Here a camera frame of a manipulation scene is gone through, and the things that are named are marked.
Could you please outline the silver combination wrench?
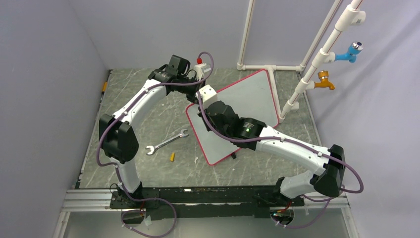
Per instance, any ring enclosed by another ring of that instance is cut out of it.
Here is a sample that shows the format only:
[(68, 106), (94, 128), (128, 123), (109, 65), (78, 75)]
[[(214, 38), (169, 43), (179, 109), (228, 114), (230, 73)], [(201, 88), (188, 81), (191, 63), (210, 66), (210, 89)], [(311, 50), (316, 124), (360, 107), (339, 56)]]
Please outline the silver combination wrench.
[(165, 141), (163, 141), (163, 142), (161, 142), (161, 143), (159, 143), (157, 145), (154, 145), (154, 146), (149, 145), (149, 146), (147, 146), (145, 148), (146, 150), (148, 150), (148, 152), (146, 153), (146, 155), (148, 155), (148, 156), (153, 155), (159, 148), (161, 148), (161, 147), (163, 147), (163, 146), (165, 146), (165, 145), (167, 145), (167, 144), (169, 144), (169, 143), (171, 143), (171, 142), (173, 142), (173, 141), (175, 141), (175, 140), (177, 140), (179, 138), (184, 138), (184, 137), (188, 137), (188, 136), (189, 136), (188, 130), (187, 129), (182, 129), (177, 135), (175, 135), (175, 136), (173, 136), (171, 138), (168, 138)]

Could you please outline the white pipe with taps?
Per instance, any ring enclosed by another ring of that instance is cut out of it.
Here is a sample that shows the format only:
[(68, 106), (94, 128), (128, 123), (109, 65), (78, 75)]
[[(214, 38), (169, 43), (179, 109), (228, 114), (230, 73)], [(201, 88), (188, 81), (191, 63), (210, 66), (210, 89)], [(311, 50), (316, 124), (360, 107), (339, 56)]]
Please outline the white pipe with taps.
[(298, 109), (298, 97), (303, 94), (308, 89), (314, 89), (314, 83), (311, 81), (312, 76), (315, 75), (316, 71), (320, 69), (320, 67), (324, 63), (332, 63), (335, 62), (335, 55), (336, 53), (332, 52), (331, 49), (333, 45), (337, 42), (340, 35), (347, 30), (347, 28), (351, 25), (361, 25), (364, 23), (366, 19), (366, 13), (360, 10), (360, 6), (362, 4), (361, 0), (353, 0), (346, 8), (343, 10), (342, 14), (338, 18), (337, 22), (334, 25), (334, 29), (329, 35), (328, 39), (324, 43), (324, 45), (320, 48), (317, 52), (316, 56), (312, 60), (310, 67), (306, 74), (301, 78), (292, 96), (286, 101), (285, 105), (283, 106), (283, 110), (280, 114), (280, 121), (284, 121), (286, 115), (291, 110)]

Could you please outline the white floor pipe frame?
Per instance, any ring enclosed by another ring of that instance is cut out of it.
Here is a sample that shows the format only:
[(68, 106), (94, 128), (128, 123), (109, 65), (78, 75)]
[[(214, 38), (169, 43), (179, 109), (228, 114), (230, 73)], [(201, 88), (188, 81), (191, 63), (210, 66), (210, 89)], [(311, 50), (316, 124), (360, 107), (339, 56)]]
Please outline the white floor pipe frame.
[(304, 67), (301, 65), (298, 66), (279, 66), (279, 65), (245, 65), (243, 63), (237, 63), (237, 70), (245, 71), (245, 70), (265, 70), (268, 73), (268, 77), (270, 80), (271, 90), (274, 97), (274, 104), (277, 111), (277, 117), (280, 119), (281, 108), (280, 108), (280, 101), (279, 96), (277, 93), (276, 88), (276, 79), (275, 79), (275, 71), (283, 70), (283, 71), (295, 71), (295, 72), (302, 72)]

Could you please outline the blue tap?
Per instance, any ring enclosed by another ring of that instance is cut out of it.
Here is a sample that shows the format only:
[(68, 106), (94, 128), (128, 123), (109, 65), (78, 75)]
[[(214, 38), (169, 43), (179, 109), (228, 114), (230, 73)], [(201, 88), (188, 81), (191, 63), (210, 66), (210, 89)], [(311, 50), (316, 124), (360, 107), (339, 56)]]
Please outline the blue tap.
[(357, 55), (363, 50), (362, 42), (353, 42), (344, 54), (335, 55), (334, 61), (348, 61), (354, 63)]

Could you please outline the orange tap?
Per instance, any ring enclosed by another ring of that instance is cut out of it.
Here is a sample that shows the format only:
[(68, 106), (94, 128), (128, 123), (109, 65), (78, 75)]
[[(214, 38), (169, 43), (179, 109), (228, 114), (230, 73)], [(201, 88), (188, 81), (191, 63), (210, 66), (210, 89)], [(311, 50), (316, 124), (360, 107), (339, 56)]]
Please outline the orange tap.
[(329, 72), (327, 70), (321, 70), (317, 73), (319, 82), (314, 83), (314, 88), (328, 88), (334, 90), (335, 86), (329, 81)]

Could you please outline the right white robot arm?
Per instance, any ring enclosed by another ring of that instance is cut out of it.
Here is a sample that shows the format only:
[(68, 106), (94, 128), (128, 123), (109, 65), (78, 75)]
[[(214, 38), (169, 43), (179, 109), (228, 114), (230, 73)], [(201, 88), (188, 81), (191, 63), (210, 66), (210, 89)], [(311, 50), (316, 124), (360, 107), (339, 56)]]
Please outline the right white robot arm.
[(311, 192), (328, 197), (340, 195), (345, 171), (342, 147), (327, 148), (300, 141), (257, 119), (239, 117), (222, 101), (205, 110), (199, 108), (198, 115), (208, 131), (239, 148), (268, 152), (306, 168), (306, 172), (297, 176), (278, 179), (273, 190), (277, 205), (284, 206), (291, 199)]

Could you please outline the white corner pipe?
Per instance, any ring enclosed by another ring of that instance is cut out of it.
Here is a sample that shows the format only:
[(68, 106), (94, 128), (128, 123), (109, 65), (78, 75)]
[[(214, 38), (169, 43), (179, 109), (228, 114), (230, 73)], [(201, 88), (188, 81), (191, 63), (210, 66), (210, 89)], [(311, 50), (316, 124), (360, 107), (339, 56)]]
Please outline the white corner pipe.
[(250, 31), (251, 22), (252, 22), (254, 6), (255, 6), (255, 1), (249, 0), (245, 23), (244, 23), (244, 30), (243, 30), (242, 40), (241, 40), (241, 46), (240, 46), (240, 51), (239, 51), (239, 56), (238, 56), (238, 61), (237, 61), (237, 69), (239, 71), (245, 70), (244, 57), (245, 57), (246, 45), (247, 45), (249, 31)]

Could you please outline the red-framed whiteboard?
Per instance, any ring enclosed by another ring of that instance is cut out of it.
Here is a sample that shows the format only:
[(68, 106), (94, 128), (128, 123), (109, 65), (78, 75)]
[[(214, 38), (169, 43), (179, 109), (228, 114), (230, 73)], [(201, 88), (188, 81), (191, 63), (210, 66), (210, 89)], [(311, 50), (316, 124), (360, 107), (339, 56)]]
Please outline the red-framed whiteboard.
[[(217, 98), (230, 105), (240, 117), (254, 118), (271, 127), (279, 125), (275, 98), (266, 70), (257, 71), (218, 90)], [(207, 131), (198, 112), (197, 104), (190, 104), (186, 108), (187, 118), (209, 165), (213, 166), (240, 150), (231, 142)]]

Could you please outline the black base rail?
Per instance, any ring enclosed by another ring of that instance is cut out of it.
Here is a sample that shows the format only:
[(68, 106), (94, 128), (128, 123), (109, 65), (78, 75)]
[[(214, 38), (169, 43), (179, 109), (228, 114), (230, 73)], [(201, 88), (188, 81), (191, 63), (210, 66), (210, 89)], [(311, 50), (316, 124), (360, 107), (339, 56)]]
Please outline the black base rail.
[(300, 197), (282, 197), (273, 185), (210, 187), (144, 187), (130, 200), (121, 189), (111, 193), (110, 209), (143, 210), (154, 220), (253, 216), (269, 218), (277, 210), (304, 206)]

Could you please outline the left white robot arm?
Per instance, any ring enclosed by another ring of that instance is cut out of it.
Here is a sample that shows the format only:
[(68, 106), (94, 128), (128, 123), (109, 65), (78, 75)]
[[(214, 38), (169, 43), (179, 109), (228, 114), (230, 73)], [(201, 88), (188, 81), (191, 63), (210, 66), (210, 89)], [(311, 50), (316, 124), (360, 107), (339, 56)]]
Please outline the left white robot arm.
[(99, 147), (96, 160), (99, 166), (100, 153), (109, 157), (109, 165), (116, 169), (118, 187), (123, 202), (129, 208), (136, 208), (142, 202), (142, 182), (138, 177), (134, 157), (139, 149), (139, 141), (134, 128), (144, 120), (149, 110), (170, 92), (186, 95), (195, 102), (196, 92), (205, 85), (211, 75), (212, 64), (204, 63), (201, 58), (197, 64), (182, 57), (172, 55), (168, 64), (153, 70), (144, 86), (126, 105), (112, 115), (103, 114), (99, 120)]

